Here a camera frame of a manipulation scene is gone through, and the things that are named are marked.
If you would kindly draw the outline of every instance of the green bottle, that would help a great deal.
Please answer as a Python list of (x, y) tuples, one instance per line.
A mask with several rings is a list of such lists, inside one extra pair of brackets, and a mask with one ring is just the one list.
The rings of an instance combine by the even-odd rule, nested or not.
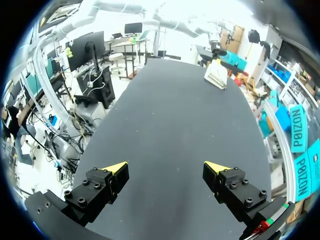
[(133, 37), (132, 37), (132, 43), (135, 44), (137, 42), (137, 38), (136, 38), (136, 35), (133, 34)]

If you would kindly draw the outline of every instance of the teal sign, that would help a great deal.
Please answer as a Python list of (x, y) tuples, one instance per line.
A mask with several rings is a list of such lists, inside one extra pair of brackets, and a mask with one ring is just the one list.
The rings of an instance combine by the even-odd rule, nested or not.
[(301, 201), (311, 194), (311, 174), (307, 152), (294, 160), (296, 201)]
[(308, 122), (304, 107), (299, 104), (290, 109), (291, 152), (304, 153), (308, 147)]
[(294, 160), (296, 198), (301, 201), (316, 192), (320, 187), (320, 140)]
[(320, 186), (320, 140), (312, 144), (309, 147), (308, 158), (310, 163), (310, 174), (311, 174), (311, 194), (318, 190)]

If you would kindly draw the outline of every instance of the black table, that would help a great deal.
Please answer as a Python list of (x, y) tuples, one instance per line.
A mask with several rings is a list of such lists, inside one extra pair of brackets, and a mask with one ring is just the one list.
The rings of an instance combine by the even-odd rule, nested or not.
[(130, 179), (113, 205), (87, 228), (114, 240), (238, 239), (245, 229), (202, 179), (204, 161), (237, 166), (271, 191), (262, 136), (229, 79), (226, 90), (206, 69), (149, 59), (93, 134), (75, 174), (128, 161)]
[[(195, 45), (196, 50), (198, 51), (198, 54), (205, 62), (211, 62), (212, 61), (212, 52), (206, 50), (204, 46)], [(244, 71), (240, 68), (231, 65), (225, 61), (221, 61), (221, 65), (224, 66), (226, 69), (229, 69), (232, 71), (232, 73), (237, 76), (238, 73), (243, 73)]]

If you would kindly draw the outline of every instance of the paper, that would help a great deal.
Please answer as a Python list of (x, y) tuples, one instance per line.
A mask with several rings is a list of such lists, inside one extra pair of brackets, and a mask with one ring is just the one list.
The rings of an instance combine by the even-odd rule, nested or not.
[(227, 88), (228, 71), (216, 60), (213, 60), (206, 69), (204, 79), (223, 90)]

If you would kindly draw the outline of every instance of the computer tower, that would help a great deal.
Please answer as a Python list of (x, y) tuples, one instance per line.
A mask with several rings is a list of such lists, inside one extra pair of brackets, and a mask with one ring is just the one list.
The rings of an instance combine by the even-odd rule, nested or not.
[[(91, 76), (89, 78), (89, 70), (82, 74), (81, 76), (77, 77), (77, 81), (81, 92), (84, 96), (90, 96), (96, 99), (98, 102), (103, 104), (105, 109), (108, 109), (110, 103), (115, 99), (115, 92), (111, 82), (111, 75), (109, 67), (106, 67), (102, 70), (102, 75), (96, 81), (94, 81), (98, 74), (95, 70), (91, 71)], [(89, 79), (91, 82), (94, 81), (93, 87), (88, 88)]]

